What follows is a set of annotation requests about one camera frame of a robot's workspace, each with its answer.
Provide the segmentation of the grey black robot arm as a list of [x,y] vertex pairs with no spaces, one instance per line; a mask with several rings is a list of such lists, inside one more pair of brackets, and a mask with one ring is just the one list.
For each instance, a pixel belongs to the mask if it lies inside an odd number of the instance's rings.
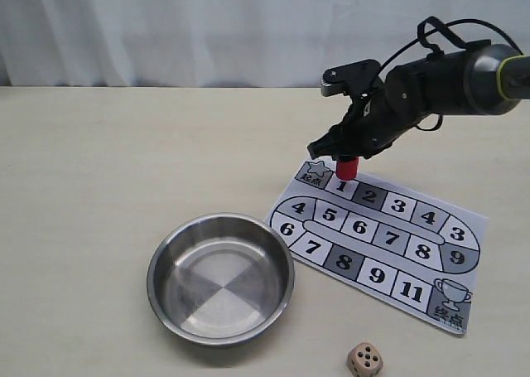
[[431,116],[500,116],[529,98],[529,58],[508,45],[431,53],[380,78],[373,59],[330,68],[325,97],[343,94],[345,116],[307,147],[312,159],[369,159]]

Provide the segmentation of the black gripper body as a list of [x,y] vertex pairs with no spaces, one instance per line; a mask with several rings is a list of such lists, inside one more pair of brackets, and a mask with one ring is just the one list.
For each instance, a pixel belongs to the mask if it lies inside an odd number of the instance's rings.
[[392,106],[384,94],[376,94],[363,107],[352,104],[347,115],[330,129],[330,136],[335,140],[335,154],[371,158],[417,124],[413,110]]

